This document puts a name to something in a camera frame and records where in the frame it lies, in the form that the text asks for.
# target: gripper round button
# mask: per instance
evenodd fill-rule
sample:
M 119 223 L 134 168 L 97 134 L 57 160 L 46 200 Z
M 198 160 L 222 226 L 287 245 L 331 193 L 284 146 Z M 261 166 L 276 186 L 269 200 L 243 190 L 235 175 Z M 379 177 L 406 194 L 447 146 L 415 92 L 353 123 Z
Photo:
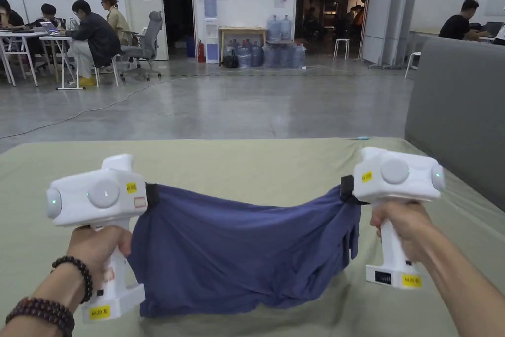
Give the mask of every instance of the gripper round button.
M 47 216 L 55 219 L 62 211 L 62 197 L 56 188 L 50 188 L 46 191 L 47 195 Z
M 101 180 L 88 191 L 89 202 L 97 208 L 112 207 L 119 199 L 119 187 L 111 180 Z
M 443 167 L 439 164 L 431 168 L 431 183 L 433 183 L 433 187 L 439 191 L 445 189 L 445 175 Z
M 400 159 L 391 159 L 382 164 L 381 174 L 389 184 L 399 185 L 405 182 L 409 174 L 408 165 Z

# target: yellow label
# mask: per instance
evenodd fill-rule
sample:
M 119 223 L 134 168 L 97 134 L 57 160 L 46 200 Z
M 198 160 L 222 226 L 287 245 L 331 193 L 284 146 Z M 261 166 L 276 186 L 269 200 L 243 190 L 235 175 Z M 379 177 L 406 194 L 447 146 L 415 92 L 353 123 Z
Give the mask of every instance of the yellow label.
M 111 317 L 110 306 L 91 308 L 89 310 L 90 320 L 103 320 Z
M 137 183 L 127 183 L 126 189 L 128 190 L 128 193 L 137 192 Z
M 403 274 L 403 285 L 405 287 L 420 288 L 423 286 L 423 279 L 419 275 Z
M 364 173 L 361 178 L 363 179 L 363 183 L 370 182 L 372 180 L 372 172 Z

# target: doorway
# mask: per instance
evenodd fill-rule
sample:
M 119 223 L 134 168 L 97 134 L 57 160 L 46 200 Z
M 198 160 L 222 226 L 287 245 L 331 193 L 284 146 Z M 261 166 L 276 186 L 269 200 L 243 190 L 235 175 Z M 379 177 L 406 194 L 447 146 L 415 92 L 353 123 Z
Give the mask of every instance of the doorway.
M 308 54 L 333 54 L 335 40 L 351 41 L 350 56 L 358 57 L 366 0 L 296 0 L 295 38 Z
M 193 0 L 164 0 L 170 59 L 195 57 Z

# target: yellow shoe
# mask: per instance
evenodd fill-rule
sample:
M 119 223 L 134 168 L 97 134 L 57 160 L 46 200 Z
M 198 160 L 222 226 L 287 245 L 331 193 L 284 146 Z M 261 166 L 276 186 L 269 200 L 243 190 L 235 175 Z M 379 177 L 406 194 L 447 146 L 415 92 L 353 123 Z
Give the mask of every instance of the yellow shoe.
M 88 79 L 88 78 L 84 78 L 84 77 L 81 77 L 79 79 L 79 87 L 89 87 L 89 86 L 94 86 L 95 85 L 95 81 L 93 79 Z

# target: human hand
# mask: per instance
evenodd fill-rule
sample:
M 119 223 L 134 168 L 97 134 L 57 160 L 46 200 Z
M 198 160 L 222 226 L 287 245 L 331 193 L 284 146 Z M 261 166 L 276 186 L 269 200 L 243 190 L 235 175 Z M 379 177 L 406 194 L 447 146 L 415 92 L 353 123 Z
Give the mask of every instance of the human hand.
M 424 207 L 419 203 L 407 205 L 387 202 L 372 210 L 370 225 L 377 228 L 381 237 L 381 225 L 390 220 L 401 239 L 403 251 L 413 262 L 422 260 L 422 249 L 418 243 L 418 233 L 424 228 L 434 227 Z
M 113 251 L 119 247 L 124 256 L 131 253 L 131 233 L 118 226 L 108 226 L 96 232 L 89 227 L 76 229 L 70 238 L 68 256 L 80 259 L 93 278 L 93 290 L 100 289 L 103 266 Z

